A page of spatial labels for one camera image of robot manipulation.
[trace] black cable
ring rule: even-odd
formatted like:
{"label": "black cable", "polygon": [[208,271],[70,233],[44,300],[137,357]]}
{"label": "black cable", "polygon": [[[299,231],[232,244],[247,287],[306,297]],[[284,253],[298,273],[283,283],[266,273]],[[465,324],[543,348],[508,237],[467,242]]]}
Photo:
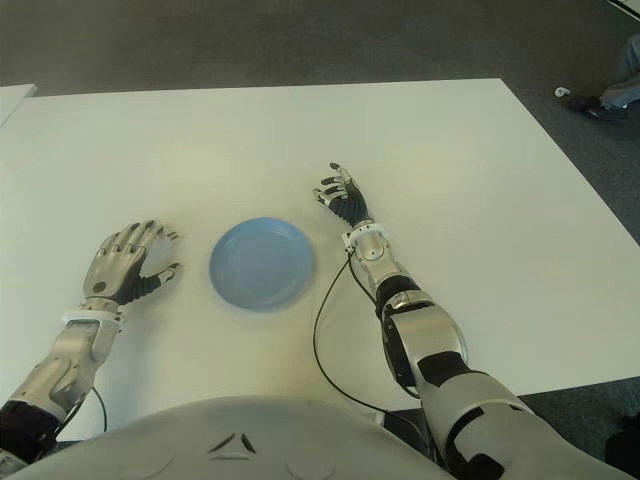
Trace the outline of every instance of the black cable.
{"label": "black cable", "polygon": [[67,425],[69,425],[69,422],[73,420],[73,417],[76,416],[76,414],[78,413],[78,410],[80,410],[80,407],[82,407],[83,403],[84,403],[84,398],[78,404],[76,404],[75,407],[71,409],[71,412],[69,413],[69,415],[67,415],[67,418],[65,418],[64,421],[60,425],[58,425],[58,428],[56,428],[56,430],[53,432],[54,437],[57,437],[58,435],[60,435],[60,432],[62,432],[62,430],[64,430],[64,428]]}
{"label": "black cable", "polygon": [[[102,397],[100,396],[98,391],[95,389],[95,387],[91,387],[91,390],[93,390],[93,393],[95,393],[96,396],[98,397],[98,401],[100,402],[100,406],[102,407],[102,420],[103,420],[103,426],[104,426],[103,431],[106,432],[107,431],[107,408],[104,406]],[[69,415],[67,415],[67,418],[65,418],[64,421],[60,425],[58,425],[58,428],[56,428],[55,431],[53,432],[54,437],[57,437],[58,435],[60,435],[62,430],[64,430],[65,427],[69,425],[69,422],[71,422],[71,420],[73,420],[73,417],[77,415],[78,411],[80,410],[80,407],[82,407],[82,404],[84,403],[86,398],[87,397],[83,398],[79,403],[77,403],[71,409],[71,412],[69,412]]]}
{"label": "black cable", "polygon": [[91,387],[91,390],[93,390],[93,393],[95,393],[96,397],[98,397],[98,401],[100,402],[100,406],[102,407],[102,425],[103,425],[102,431],[106,432],[107,431],[107,407],[104,406],[102,397],[98,393],[98,390],[96,390],[96,387]]}
{"label": "black cable", "polygon": [[353,257],[353,253],[350,253],[349,254],[349,258],[347,259],[347,262],[349,262],[349,270],[351,271],[351,276],[356,281],[358,286],[362,289],[362,291],[367,295],[367,297],[369,297],[369,300],[371,300],[371,302],[375,305],[376,304],[376,299],[373,298],[373,295],[371,295],[371,293],[369,293],[369,290],[367,290],[364,287],[364,285],[362,284],[362,282],[360,281],[360,279],[356,275],[356,272],[353,271],[353,265],[351,264],[351,257]]}
{"label": "black cable", "polygon": [[367,408],[370,408],[370,409],[375,410],[377,412],[380,412],[382,414],[389,415],[389,416],[391,416],[393,418],[396,418],[396,419],[400,420],[401,422],[404,422],[406,425],[410,426],[416,432],[420,442],[427,449],[428,454],[430,456],[433,456],[432,443],[430,444],[429,442],[427,442],[427,440],[424,438],[424,435],[422,434],[420,429],[418,427],[416,427],[416,425],[413,422],[410,422],[406,418],[403,418],[400,415],[397,415],[397,414],[395,414],[395,413],[393,413],[393,412],[391,412],[389,410],[385,410],[384,408],[377,407],[375,405],[371,405],[370,403],[364,402],[364,401],[354,397],[353,395],[348,394],[342,388],[340,388],[338,385],[336,385],[336,383],[329,377],[329,375],[325,371],[324,367],[322,366],[322,363],[320,362],[320,357],[318,356],[318,345],[317,345],[317,343],[318,343],[317,342],[318,320],[320,319],[320,315],[322,314],[322,310],[324,308],[324,305],[327,303],[327,299],[329,298],[329,295],[331,294],[331,291],[333,290],[333,287],[335,286],[336,282],[338,281],[338,279],[342,275],[342,272],[344,272],[344,269],[347,268],[347,265],[351,266],[351,255],[349,255],[349,257],[347,258],[347,261],[344,262],[344,265],[342,265],[342,267],[340,268],[340,270],[338,271],[338,273],[334,277],[333,281],[331,282],[331,285],[329,286],[329,290],[327,290],[327,293],[325,294],[324,299],[322,300],[322,303],[320,304],[320,308],[318,309],[318,314],[316,315],[316,319],[315,319],[315,321],[313,323],[313,355],[315,356],[316,364],[318,365],[318,368],[320,369],[320,372],[322,372],[322,376],[325,378],[325,380],[327,382],[329,382],[329,384],[333,388],[335,388],[338,392],[340,392],[345,397],[347,397],[347,398],[353,400],[354,402],[359,403],[360,405],[363,405],[363,406],[365,406]]}
{"label": "black cable", "polygon": [[407,395],[409,395],[410,397],[417,398],[418,400],[420,400],[420,395],[418,395],[417,393],[412,392],[411,390],[409,390],[409,387],[405,387],[404,385],[400,385],[400,388],[402,388],[405,391],[405,393]]}

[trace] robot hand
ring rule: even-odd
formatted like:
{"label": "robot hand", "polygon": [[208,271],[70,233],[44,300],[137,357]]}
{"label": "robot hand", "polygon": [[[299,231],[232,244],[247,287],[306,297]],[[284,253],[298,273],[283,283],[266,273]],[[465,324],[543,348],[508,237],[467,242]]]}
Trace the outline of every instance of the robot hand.
{"label": "robot hand", "polygon": [[330,163],[329,166],[338,172],[339,176],[325,178],[320,182],[322,185],[330,186],[324,191],[315,188],[313,194],[316,200],[354,228],[363,220],[372,220],[364,197],[349,172],[337,163]]}
{"label": "robot hand", "polygon": [[[150,277],[141,277],[142,265],[164,227],[153,220],[133,223],[107,237],[98,249],[84,280],[83,308],[115,312],[172,280],[180,265],[174,263]],[[177,235],[170,233],[167,238]]]}

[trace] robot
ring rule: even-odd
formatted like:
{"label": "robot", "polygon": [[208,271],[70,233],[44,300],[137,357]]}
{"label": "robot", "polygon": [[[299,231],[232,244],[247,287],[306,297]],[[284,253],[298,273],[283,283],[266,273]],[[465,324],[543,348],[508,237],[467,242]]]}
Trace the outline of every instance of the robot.
{"label": "robot", "polygon": [[2,407],[0,478],[630,480],[566,442],[491,375],[469,368],[455,321],[395,260],[351,175],[331,167],[334,176],[314,196],[351,227],[343,235],[348,260],[367,274],[387,363],[400,386],[416,389],[439,462],[359,412],[277,397],[176,407],[47,456],[122,329],[120,307],[176,278],[178,264],[140,276],[165,235],[147,221],[102,243],[81,308],[65,314],[49,355]]}

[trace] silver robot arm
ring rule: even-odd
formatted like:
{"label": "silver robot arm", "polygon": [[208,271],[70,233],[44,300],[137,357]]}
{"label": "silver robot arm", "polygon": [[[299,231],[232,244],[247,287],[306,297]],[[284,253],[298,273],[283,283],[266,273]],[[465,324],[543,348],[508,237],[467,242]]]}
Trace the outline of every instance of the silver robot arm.
{"label": "silver robot arm", "polygon": [[464,480],[631,479],[566,442],[496,379],[467,366],[455,321],[394,259],[384,229],[337,164],[316,199],[353,227],[343,236],[368,276],[396,381],[416,387],[447,469]]}
{"label": "silver robot arm", "polygon": [[151,277],[140,276],[149,250],[162,236],[163,227],[147,221],[128,225],[102,243],[85,278],[84,303],[64,315],[66,325],[49,354],[0,409],[0,478],[55,446],[122,330],[119,307],[175,277],[177,263]]}

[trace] person's leg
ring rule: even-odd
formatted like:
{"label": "person's leg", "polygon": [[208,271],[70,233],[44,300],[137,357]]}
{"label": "person's leg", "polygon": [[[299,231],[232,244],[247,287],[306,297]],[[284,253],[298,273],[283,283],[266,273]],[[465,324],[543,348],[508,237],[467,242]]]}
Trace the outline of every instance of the person's leg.
{"label": "person's leg", "polygon": [[612,75],[611,84],[600,96],[605,108],[624,107],[640,99],[640,34],[627,41]]}
{"label": "person's leg", "polygon": [[624,82],[611,85],[600,96],[600,102],[605,108],[624,107],[636,100],[640,100],[640,73]]}
{"label": "person's leg", "polygon": [[640,72],[640,33],[627,40],[624,49],[620,52],[620,59],[611,72],[609,85],[624,82],[638,72]]}

